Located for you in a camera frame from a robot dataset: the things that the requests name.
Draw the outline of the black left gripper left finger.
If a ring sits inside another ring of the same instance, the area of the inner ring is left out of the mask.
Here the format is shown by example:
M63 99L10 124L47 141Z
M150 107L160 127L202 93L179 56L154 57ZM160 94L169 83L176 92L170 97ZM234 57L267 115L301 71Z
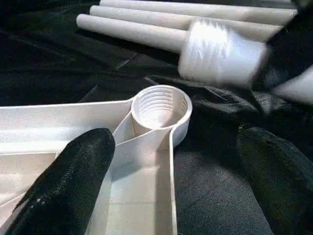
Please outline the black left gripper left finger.
M6 235L83 235L115 151L107 128L69 142L4 223Z

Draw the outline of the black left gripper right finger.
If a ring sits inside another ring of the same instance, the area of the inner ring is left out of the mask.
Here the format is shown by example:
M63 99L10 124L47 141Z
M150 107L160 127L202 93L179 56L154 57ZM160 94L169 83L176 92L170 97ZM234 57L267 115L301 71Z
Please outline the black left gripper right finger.
M313 233L313 163L291 142L251 127L238 152L253 193L276 235Z

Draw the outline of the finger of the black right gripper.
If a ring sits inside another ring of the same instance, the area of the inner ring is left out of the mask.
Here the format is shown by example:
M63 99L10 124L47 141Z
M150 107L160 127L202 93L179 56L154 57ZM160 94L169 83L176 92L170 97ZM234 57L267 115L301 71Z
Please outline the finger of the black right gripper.
M296 15L266 42L253 89L270 91L313 64L313 5L298 4Z

